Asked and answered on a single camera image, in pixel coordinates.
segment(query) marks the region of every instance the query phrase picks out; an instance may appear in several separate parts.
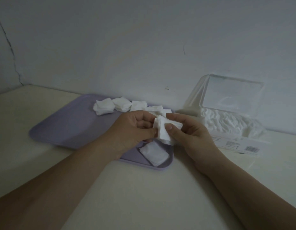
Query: table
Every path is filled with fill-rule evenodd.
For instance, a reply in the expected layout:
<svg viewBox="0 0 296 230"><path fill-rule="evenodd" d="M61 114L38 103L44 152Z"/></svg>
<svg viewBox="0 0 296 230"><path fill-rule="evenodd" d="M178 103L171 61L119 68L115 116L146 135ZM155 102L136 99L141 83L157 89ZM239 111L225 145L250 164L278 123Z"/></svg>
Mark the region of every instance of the table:
<svg viewBox="0 0 296 230"><path fill-rule="evenodd" d="M28 131L79 94L27 85L0 95L0 197L36 177L72 150L31 140ZM259 158L222 152L296 207L296 136L269 131ZM106 166L67 229L243 229L208 178L175 150L164 171L114 161Z"/></svg>

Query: white wall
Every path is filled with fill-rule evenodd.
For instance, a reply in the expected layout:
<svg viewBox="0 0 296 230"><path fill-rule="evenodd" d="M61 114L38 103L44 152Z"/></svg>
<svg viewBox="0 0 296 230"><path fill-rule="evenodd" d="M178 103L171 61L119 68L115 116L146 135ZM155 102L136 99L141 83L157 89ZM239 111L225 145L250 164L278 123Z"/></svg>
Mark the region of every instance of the white wall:
<svg viewBox="0 0 296 230"><path fill-rule="evenodd" d="M0 26L0 93L20 85L14 69L13 54Z"/></svg>
<svg viewBox="0 0 296 230"><path fill-rule="evenodd" d="M296 134L296 0L0 0L0 18L28 83L178 109L209 73L264 81L258 119Z"/></svg>

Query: person's right hand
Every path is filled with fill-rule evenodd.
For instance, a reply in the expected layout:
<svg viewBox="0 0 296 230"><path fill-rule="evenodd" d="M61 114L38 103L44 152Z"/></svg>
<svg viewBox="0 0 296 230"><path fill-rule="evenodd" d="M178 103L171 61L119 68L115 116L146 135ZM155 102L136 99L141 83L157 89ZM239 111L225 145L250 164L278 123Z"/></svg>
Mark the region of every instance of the person's right hand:
<svg viewBox="0 0 296 230"><path fill-rule="evenodd" d="M187 115L166 114L166 117L183 124L181 130L171 123L166 124L165 128L170 136L184 146L200 172L207 174L209 169L226 160L204 125Z"/></svg>

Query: clear plastic lid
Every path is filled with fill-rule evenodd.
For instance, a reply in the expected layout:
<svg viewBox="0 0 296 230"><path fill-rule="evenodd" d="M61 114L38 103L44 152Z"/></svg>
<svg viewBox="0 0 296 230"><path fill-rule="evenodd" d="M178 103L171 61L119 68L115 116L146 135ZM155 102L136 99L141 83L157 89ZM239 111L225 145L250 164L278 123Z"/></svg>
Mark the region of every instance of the clear plastic lid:
<svg viewBox="0 0 296 230"><path fill-rule="evenodd" d="M200 79L185 107L206 107L255 117L263 89L262 82L210 74Z"/></svg>

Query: hand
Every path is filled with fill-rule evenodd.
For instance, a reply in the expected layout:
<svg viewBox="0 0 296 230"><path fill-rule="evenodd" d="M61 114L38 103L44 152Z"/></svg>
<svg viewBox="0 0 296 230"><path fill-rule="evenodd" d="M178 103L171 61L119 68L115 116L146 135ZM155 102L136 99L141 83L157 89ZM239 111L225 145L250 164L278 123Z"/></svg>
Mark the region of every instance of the hand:
<svg viewBox="0 0 296 230"><path fill-rule="evenodd" d="M208 169L226 160L204 125L187 115L166 114L166 117L183 123L181 130L171 123L167 124L165 128L170 136L184 146L185 151L195 161L196 168L200 172L206 174Z"/></svg>
<svg viewBox="0 0 296 230"><path fill-rule="evenodd" d="M108 151L119 159L123 153L145 140L157 136L153 127L155 116L147 111L132 111L121 114L113 125L97 140L107 145Z"/></svg>

